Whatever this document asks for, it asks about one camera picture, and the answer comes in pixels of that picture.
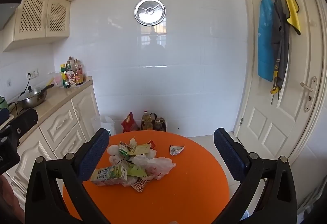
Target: power outlet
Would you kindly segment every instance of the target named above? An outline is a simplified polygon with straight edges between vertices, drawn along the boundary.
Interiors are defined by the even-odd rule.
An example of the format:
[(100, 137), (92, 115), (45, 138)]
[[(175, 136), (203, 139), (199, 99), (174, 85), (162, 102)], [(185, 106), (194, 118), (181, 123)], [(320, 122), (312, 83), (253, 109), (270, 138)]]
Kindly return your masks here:
[(29, 75), (28, 75), (29, 73), (31, 74), (31, 79), (36, 78), (39, 76), (39, 69), (36, 68), (36, 69), (31, 70), (30, 72), (26, 72), (27, 80), (29, 79)]

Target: orange round table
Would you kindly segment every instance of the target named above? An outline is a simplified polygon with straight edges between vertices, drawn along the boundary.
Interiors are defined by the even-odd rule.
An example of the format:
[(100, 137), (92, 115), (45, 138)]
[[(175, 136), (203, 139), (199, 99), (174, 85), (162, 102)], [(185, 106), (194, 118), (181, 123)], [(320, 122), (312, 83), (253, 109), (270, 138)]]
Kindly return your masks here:
[[(138, 144), (153, 140), (156, 157), (173, 160), (176, 166), (161, 180), (150, 181), (141, 193), (121, 184), (96, 186), (83, 182), (92, 200), (112, 224), (211, 224), (229, 200), (228, 183), (218, 161), (196, 142), (176, 134), (159, 131), (136, 131), (110, 137), (109, 145)], [(171, 156), (170, 145), (185, 146)], [(111, 166), (107, 151), (97, 169)], [(72, 216), (79, 218), (66, 189), (63, 198)]]

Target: yellow towel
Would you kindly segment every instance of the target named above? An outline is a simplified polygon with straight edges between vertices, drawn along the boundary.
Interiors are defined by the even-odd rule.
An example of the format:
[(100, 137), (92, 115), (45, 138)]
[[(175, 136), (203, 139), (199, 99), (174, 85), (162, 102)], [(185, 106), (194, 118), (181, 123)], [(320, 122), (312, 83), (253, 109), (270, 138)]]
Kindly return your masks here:
[(298, 3), (296, 0), (286, 0), (286, 4), (288, 7), (289, 17), (287, 18), (287, 22), (294, 27), (295, 31), (298, 35), (301, 34), (300, 31), (300, 22), (298, 18), (298, 12), (300, 10)]

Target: countertop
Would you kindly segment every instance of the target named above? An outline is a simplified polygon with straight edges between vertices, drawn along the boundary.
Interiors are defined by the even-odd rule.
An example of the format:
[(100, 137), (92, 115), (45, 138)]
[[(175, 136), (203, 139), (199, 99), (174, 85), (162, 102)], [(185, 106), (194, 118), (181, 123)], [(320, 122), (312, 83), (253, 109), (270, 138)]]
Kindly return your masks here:
[(68, 101), (70, 101), (74, 96), (78, 93), (82, 92), (84, 89), (93, 84), (93, 80), (91, 76), (86, 77), (86, 81), (84, 84), (78, 87), (53, 87), (47, 90), (47, 95), (45, 97), (45, 101), (36, 106), (34, 109), (38, 113), (38, 122), (34, 125), (26, 134), (24, 134), (19, 142), (22, 143), (37, 127), (40, 126), (47, 118), (49, 118), (55, 111), (57, 111), (60, 107), (65, 105)]

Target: pan handle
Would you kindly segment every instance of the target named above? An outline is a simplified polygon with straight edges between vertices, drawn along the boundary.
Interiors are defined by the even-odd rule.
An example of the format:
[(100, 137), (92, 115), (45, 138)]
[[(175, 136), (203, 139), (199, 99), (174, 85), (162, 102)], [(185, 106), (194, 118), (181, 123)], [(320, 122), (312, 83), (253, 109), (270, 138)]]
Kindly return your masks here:
[(43, 93), (44, 93), (46, 90), (48, 90), (49, 88), (51, 88), (51, 87), (54, 87), (53, 83), (52, 83), (51, 85), (48, 85), (48, 86), (46, 86), (45, 88), (43, 88), (43, 89), (41, 90), (41, 92), (40, 92), (40, 95), (43, 95)]

